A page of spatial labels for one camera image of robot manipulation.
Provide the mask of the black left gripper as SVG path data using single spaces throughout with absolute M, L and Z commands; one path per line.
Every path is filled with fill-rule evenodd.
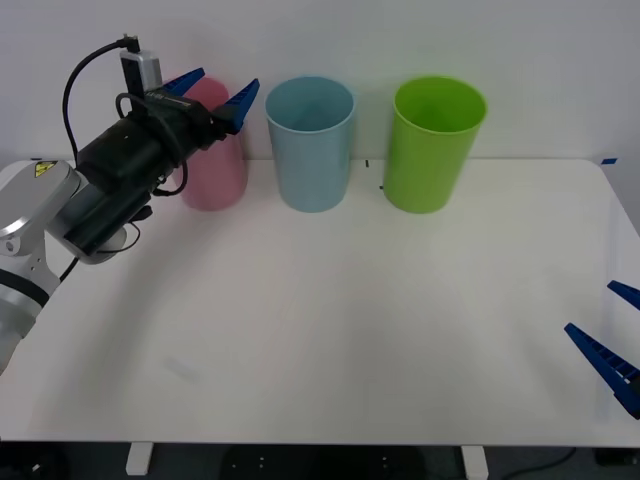
M 226 135 L 237 135 L 260 89 L 253 79 L 225 103 L 213 108 L 184 95 L 203 77 L 202 67 L 178 76 L 143 95 L 124 93 L 130 103 L 122 115 L 125 161 L 186 161 Z

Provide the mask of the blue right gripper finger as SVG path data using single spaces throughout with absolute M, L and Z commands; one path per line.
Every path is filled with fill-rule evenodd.
M 573 323 L 564 331 L 635 420 L 639 419 L 639 369 L 602 345 Z
M 618 281 L 610 281 L 607 288 L 616 295 L 631 304 L 637 310 L 640 309 L 640 290 Z

